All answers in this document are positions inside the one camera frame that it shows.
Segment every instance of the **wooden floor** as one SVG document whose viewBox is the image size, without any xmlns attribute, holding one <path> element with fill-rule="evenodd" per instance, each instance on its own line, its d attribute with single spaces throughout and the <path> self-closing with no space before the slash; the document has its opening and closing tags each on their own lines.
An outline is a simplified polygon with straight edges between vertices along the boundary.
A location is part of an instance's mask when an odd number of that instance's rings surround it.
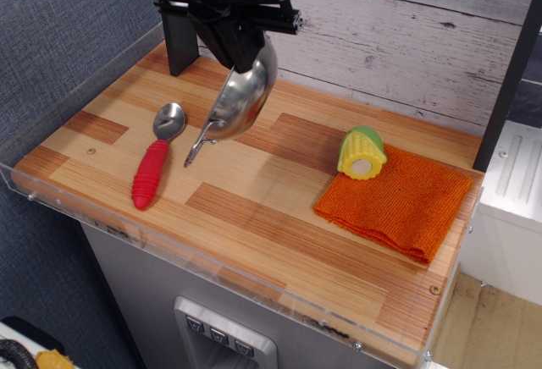
<svg viewBox="0 0 542 369">
<path fill-rule="evenodd" d="M 434 361 L 449 369 L 542 368 L 542 306 L 460 274 Z"/>
</svg>

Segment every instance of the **table surface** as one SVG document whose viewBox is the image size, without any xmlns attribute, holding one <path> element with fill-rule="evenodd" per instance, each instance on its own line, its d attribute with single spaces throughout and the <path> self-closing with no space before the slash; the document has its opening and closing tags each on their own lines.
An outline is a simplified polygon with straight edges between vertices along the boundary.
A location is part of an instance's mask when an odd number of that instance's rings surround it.
<svg viewBox="0 0 542 369">
<path fill-rule="evenodd" d="M 227 74 L 198 58 L 173 77 L 161 44 L 20 161 L 12 177 L 72 215 L 190 259 L 330 336 L 395 358 L 397 345 L 423 353 L 443 296 L 429 289 L 443 289 L 450 278 L 480 190 L 483 174 L 471 169 L 480 138 L 279 80 L 252 128 L 204 145 L 184 168 Z M 187 125 L 170 142 L 157 197 L 142 212 L 130 199 L 131 183 L 167 102 L 184 108 Z M 359 124 L 474 179 L 428 267 L 312 210 L 337 174 L 341 140 Z"/>
</svg>

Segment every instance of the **stainless steel bowl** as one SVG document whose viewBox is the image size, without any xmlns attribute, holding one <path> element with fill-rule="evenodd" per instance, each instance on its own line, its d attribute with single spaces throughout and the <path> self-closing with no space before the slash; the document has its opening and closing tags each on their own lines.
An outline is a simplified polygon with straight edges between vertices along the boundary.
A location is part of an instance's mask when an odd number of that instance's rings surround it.
<svg viewBox="0 0 542 369">
<path fill-rule="evenodd" d="M 258 53 L 252 69 L 237 73 L 235 69 L 224 82 L 211 109 L 202 132 L 192 146 L 185 160 L 185 167 L 191 164 L 205 142 L 234 139 L 247 131 L 263 108 L 274 82 L 279 66 L 273 45 L 267 36 Z"/>
</svg>

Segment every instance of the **gray wall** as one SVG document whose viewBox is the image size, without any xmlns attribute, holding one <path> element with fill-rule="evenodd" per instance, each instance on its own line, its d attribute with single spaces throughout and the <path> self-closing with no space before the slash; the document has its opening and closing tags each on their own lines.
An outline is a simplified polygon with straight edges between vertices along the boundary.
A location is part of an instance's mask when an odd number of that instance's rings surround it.
<svg viewBox="0 0 542 369">
<path fill-rule="evenodd" d="M 0 161 L 9 166 L 160 33 L 152 0 L 0 0 L 0 7 Z M 78 366 L 136 365 L 71 219 L 2 184 L 0 318 L 12 315 L 64 343 Z"/>
</svg>

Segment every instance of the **orange towel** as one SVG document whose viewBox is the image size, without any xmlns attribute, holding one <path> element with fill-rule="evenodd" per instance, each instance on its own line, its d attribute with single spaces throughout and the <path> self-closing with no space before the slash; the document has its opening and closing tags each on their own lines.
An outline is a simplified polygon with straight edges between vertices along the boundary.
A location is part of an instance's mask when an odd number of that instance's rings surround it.
<svg viewBox="0 0 542 369">
<path fill-rule="evenodd" d="M 340 173 L 314 206 L 321 217 L 429 264 L 473 181 L 424 157 L 384 145 L 388 162 L 373 179 Z"/>
</svg>

